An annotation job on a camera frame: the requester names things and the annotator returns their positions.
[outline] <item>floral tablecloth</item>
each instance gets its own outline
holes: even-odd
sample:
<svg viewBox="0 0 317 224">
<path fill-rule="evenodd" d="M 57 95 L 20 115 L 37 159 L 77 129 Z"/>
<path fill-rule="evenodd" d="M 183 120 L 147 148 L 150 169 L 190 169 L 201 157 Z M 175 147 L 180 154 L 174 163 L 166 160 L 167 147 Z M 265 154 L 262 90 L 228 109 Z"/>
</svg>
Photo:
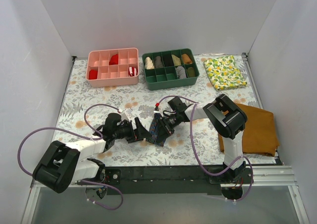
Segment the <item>floral tablecloth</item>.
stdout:
<svg viewBox="0 0 317 224">
<path fill-rule="evenodd" d="M 234 56 L 237 67 L 248 82 L 245 88 L 217 91 L 207 78 L 203 62 L 215 56 L 194 56 L 200 76 L 193 86 L 150 91 L 144 78 L 143 64 L 139 58 L 139 83 L 129 86 L 92 88 L 85 79 L 86 59 L 77 59 L 69 79 L 57 127 L 64 128 L 85 136 L 91 136 L 91 129 L 85 124 L 85 110 L 98 103 L 111 104 L 121 109 L 129 109 L 131 118 L 138 116 L 146 129 L 153 119 L 153 108 L 160 98 L 166 95 L 181 95 L 198 102 L 211 102 L 220 93 L 226 94 L 234 102 L 254 107 L 259 104 L 250 86 L 247 70 L 241 56 Z M 161 103 L 168 108 L 167 100 Z M 87 115 L 87 120 L 94 127 L 104 123 L 106 115 L 115 110 L 106 107 L 95 107 Z M 205 165 L 222 164 L 224 154 L 220 152 L 216 130 L 208 119 L 194 121 L 194 141 L 200 157 Z M 55 132 L 54 140 L 71 142 L 78 140 L 70 134 Z M 274 157 L 247 154 L 254 164 L 274 164 Z M 152 145 L 146 141 L 128 144 L 125 140 L 116 140 L 115 145 L 107 152 L 99 154 L 97 159 L 106 166 L 179 166 L 197 165 L 189 139 L 189 123 L 180 124 L 175 134 L 169 137 L 163 147 Z"/>
</svg>

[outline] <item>gray wall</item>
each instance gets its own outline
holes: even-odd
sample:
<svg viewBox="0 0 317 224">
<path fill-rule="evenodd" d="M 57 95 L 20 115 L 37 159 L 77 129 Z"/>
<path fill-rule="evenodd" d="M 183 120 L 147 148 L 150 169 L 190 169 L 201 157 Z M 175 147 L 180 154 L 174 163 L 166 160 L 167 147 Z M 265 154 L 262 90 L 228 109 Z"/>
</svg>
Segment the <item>gray wall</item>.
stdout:
<svg viewBox="0 0 317 224">
<path fill-rule="evenodd" d="M 317 0 L 277 0 L 251 48 L 250 65 L 311 223 L 317 223 L 316 55 Z"/>
<path fill-rule="evenodd" d="M 72 56 L 137 47 L 248 52 L 275 0 L 42 0 Z"/>
<path fill-rule="evenodd" d="M 17 164 L 21 140 L 55 126 L 71 57 L 40 0 L 0 0 L 0 223 L 21 222 L 31 177 Z M 51 132 L 30 138 L 22 150 L 32 172 Z"/>
</svg>

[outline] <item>pink storage box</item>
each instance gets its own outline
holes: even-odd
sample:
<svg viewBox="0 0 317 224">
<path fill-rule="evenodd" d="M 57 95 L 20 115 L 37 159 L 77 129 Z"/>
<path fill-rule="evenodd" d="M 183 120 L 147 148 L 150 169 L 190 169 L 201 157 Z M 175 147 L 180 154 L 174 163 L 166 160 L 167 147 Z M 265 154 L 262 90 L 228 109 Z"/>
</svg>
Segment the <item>pink storage box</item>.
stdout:
<svg viewBox="0 0 317 224">
<path fill-rule="evenodd" d="M 118 64 L 109 65 L 111 57 L 119 55 Z M 137 75 L 129 77 L 129 67 L 137 69 Z M 90 70 L 98 72 L 97 79 L 89 79 Z M 93 51 L 89 53 L 86 79 L 92 87 L 131 85 L 139 82 L 139 52 L 136 48 Z"/>
</svg>

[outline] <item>yellow floral fabric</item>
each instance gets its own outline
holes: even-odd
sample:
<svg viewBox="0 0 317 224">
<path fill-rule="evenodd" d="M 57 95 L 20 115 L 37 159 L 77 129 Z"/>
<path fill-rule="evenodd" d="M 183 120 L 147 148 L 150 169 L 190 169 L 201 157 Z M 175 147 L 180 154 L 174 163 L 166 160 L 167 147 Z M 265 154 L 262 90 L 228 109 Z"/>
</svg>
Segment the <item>yellow floral fabric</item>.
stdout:
<svg viewBox="0 0 317 224">
<path fill-rule="evenodd" d="M 215 89 L 231 89 L 247 86 L 233 56 L 208 59 L 204 62 L 208 78 Z"/>
</svg>

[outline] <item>green divided tray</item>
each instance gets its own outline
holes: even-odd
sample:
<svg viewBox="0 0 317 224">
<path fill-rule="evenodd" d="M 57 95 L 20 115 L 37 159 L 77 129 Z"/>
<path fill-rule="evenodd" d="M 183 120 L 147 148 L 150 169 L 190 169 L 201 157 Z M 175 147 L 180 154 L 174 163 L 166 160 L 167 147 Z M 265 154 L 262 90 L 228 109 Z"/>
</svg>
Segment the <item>green divided tray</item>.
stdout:
<svg viewBox="0 0 317 224">
<path fill-rule="evenodd" d="M 193 63 L 184 64 L 182 60 L 182 54 L 187 54 Z M 182 65 L 179 65 L 179 66 L 182 66 L 185 68 L 186 77 L 187 77 L 186 79 L 178 79 L 177 73 L 175 70 L 176 66 L 165 66 L 163 56 L 166 56 L 166 55 L 169 55 L 169 56 L 175 55 L 178 58 L 180 58 Z M 164 65 L 164 68 L 145 69 L 145 58 L 150 57 L 154 64 L 154 58 L 157 56 L 160 56 L 161 61 Z M 193 53 L 190 49 L 145 53 L 142 55 L 142 61 L 143 61 L 145 80 L 147 82 L 149 90 L 169 89 L 169 88 L 175 88 L 175 87 L 194 85 L 199 76 L 199 71 L 197 69 L 197 65 L 196 65 Z M 189 67 L 194 68 L 196 77 L 188 78 L 187 69 Z"/>
</svg>

